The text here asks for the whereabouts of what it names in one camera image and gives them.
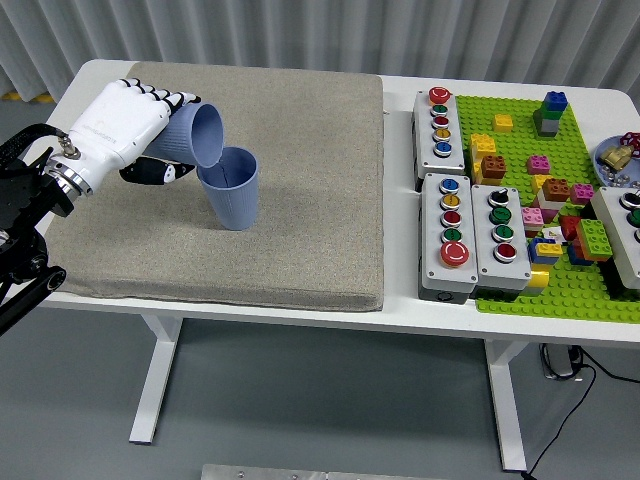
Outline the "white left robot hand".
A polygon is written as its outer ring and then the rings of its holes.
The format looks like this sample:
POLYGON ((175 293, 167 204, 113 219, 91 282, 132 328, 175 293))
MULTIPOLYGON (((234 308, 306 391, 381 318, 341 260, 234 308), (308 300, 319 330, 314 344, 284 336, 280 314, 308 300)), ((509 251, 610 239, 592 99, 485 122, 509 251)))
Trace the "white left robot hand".
POLYGON ((44 172, 78 195, 91 195, 109 173, 141 157, 173 114, 199 101, 193 93, 157 89, 136 78, 113 81, 75 121, 44 172))

